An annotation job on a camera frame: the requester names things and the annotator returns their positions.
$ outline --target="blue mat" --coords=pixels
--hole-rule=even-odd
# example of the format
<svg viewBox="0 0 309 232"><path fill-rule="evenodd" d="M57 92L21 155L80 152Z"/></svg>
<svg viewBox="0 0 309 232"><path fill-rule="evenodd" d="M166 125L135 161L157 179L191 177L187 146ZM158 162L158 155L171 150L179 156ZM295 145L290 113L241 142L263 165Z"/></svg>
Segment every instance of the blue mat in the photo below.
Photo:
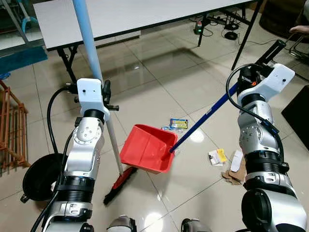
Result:
<svg viewBox="0 0 309 232"><path fill-rule="evenodd" d="M42 47L33 47L25 51L0 58L0 74L46 60L47 55Z"/></svg>

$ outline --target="white paper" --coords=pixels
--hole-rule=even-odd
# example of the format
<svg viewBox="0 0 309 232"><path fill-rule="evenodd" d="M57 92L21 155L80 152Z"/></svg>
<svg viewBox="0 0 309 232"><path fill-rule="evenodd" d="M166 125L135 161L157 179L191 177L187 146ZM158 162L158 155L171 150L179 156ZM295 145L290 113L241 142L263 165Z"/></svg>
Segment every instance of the white paper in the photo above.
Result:
<svg viewBox="0 0 309 232"><path fill-rule="evenodd" d="M211 160L211 164L214 166L223 166L223 163L220 162L220 158L218 156L217 150L208 152L209 159Z"/></svg>
<svg viewBox="0 0 309 232"><path fill-rule="evenodd" d="M231 164L231 171L237 172L239 170L242 157L242 152L236 150Z"/></svg>

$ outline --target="red dustpan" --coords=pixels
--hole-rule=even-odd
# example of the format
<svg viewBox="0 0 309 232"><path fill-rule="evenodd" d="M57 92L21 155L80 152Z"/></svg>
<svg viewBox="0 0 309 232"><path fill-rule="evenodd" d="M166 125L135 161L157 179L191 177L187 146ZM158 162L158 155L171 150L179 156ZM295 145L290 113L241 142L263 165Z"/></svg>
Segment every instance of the red dustpan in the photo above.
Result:
<svg viewBox="0 0 309 232"><path fill-rule="evenodd" d="M137 124L120 152L121 162L155 174L167 173L174 158L169 150L176 142L174 133Z"/></svg>

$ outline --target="white tabletop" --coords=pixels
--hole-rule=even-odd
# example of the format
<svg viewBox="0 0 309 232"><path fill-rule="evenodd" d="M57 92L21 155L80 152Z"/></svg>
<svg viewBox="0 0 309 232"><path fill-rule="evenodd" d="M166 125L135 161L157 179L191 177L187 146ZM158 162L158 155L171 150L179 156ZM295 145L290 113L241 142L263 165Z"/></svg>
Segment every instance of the white tabletop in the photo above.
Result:
<svg viewBox="0 0 309 232"><path fill-rule="evenodd" d="M94 38L250 0L86 0ZM72 0L34 4L47 49L82 41Z"/></svg>

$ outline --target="tile floor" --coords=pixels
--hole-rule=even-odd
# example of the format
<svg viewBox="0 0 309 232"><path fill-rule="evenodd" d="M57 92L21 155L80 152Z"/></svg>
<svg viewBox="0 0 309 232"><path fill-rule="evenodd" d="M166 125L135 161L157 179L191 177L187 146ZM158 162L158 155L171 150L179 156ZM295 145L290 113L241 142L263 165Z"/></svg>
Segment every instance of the tile floor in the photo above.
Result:
<svg viewBox="0 0 309 232"><path fill-rule="evenodd" d="M171 117L187 118L192 126L224 94L224 85L239 46L221 37L221 26L207 26L212 37L204 37L196 47L197 36L189 20L149 29L140 39L98 49L105 78L112 82L112 102L120 111L112 113L119 148L122 148L132 126L144 123L155 127L168 124ZM239 29L240 37L245 27ZM250 41L266 42L277 37L256 23ZM254 62L271 46L247 43L238 65ZM46 107L53 92L70 81L56 52L49 59L12 72L6 84L29 109L29 162L52 152L46 126ZM309 68L283 50L277 57L300 74L308 76ZM85 50L73 63L76 76L90 77ZM304 181L309 167L309 151L281 115L282 109L306 85L295 77L284 91L270 101L276 125L281 130L289 176L299 199L309 213L309 182ZM79 106L73 96L63 93L55 101L52 123L60 150L73 129ZM168 174L138 171L121 194L105 207L104 196L117 178L112 146L105 130L105 146L93 196L94 212L90 220L96 231L119 215L137 221L138 231L179 232L183 218L200 218L214 232L244 228L240 204L245 189L231 186L221 178L223 167L210 165L207 152L224 148L231 159L239 149L238 111L226 103L200 127L180 148ZM0 178L0 231L29 231L42 209L42 203L22 204L22 178L26 169L5 173Z"/></svg>

